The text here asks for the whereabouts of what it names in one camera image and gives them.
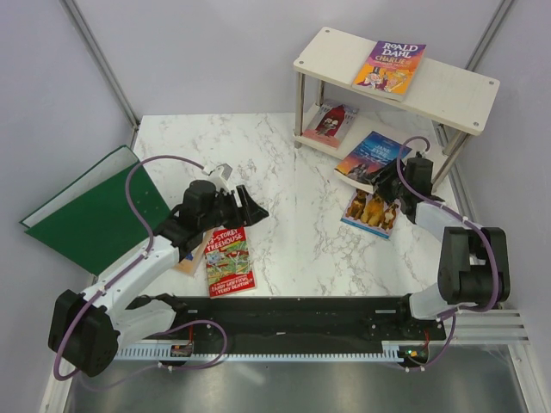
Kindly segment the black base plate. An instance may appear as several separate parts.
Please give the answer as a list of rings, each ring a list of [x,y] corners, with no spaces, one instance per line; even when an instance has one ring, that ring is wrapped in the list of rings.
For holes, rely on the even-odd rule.
[[[417,320],[401,297],[224,298],[160,294],[129,309],[163,301],[176,311],[166,339],[190,338],[219,353],[371,353],[384,341],[443,341],[443,324]]]

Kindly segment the Jane Eyre book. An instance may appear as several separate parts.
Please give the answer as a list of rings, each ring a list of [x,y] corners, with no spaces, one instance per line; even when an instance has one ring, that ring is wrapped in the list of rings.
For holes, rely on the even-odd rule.
[[[335,176],[354,188],[372,193],[376,173],[399,155],[400,147],[400,143],[371,132],[335,167]]]

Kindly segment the aluminium rail frame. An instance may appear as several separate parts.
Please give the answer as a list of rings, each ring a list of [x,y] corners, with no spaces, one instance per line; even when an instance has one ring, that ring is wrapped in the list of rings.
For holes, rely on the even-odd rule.
[[[452,342],[464,345],[525,344],[529,342],[529,336],[519,311],[460,311],[456,315]]]

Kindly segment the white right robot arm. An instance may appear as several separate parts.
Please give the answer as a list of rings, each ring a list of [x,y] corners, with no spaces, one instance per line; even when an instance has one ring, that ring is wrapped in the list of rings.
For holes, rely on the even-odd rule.
[[[432,168],[418,156],[394,159],[372,175],[376,195],[397,201],[403,215],[441,243],[436,283],[409,295],[409,309],[394,317],[396,332],[407,339],[424,330],[425,319],[489,311],[511,294],[504,230],[478,225],[446,206],[432,193]]]

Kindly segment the red house cover book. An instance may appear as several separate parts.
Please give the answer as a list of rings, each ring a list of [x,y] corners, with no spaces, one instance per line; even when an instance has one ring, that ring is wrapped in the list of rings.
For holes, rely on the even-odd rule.
[[[305,138],[337,149],[358,113],[359,108],[355,106],[327,100],[319,107],[302,135]]]

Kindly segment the Charlie Chocolate Factory book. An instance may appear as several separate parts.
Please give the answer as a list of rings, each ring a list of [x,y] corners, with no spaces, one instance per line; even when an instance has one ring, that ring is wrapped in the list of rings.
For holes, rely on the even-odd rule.
[[[425,48],[425,44],[377,41],[352,82],[352,89],[402,102]]]

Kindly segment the red 13-Storey Treehouse book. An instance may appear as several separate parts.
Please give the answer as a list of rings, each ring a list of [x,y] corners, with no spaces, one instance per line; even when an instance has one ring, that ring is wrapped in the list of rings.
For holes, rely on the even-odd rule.
[[[211,299],[257,287],[244,227],[215,231],[206,246],[205,258]]]

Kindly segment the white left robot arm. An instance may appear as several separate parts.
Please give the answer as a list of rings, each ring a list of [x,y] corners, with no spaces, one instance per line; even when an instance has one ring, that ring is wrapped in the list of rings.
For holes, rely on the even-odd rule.
[[[54,363],[68,361],[79,372],[95,377],[121,348],[157,333],[170,338],[185,335],[189,318],[170,304],[152,299],[133,309],[131,303],[195,250],[206,232],[252,226],[268,216],[243,185],[226,191],[210,181],[191,182],[182,203],[132,258],[81,293],[67,290],[59,295],[48,337],[48,346],[56,353]]]

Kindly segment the orange Charlie portrait book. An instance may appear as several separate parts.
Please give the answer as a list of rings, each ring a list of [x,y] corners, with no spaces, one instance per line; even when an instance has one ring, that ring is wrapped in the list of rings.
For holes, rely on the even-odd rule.
[[[201,259],[204,256],[204,251],[212,237],[213,232],[208,231],[201,242],[201,244],[185,256],[175,267],[174,269],[182,274],[189,276],[194,276],[195,272],[201,264]]]

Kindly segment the Why Do Dogs Bark book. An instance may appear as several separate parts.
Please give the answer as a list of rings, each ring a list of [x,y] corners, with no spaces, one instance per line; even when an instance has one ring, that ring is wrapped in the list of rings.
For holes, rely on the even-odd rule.
[[[399,213],[398,200],[387,203],[378,194],[357,189],[345,208],[341,221],[378,237],[389,239]]]

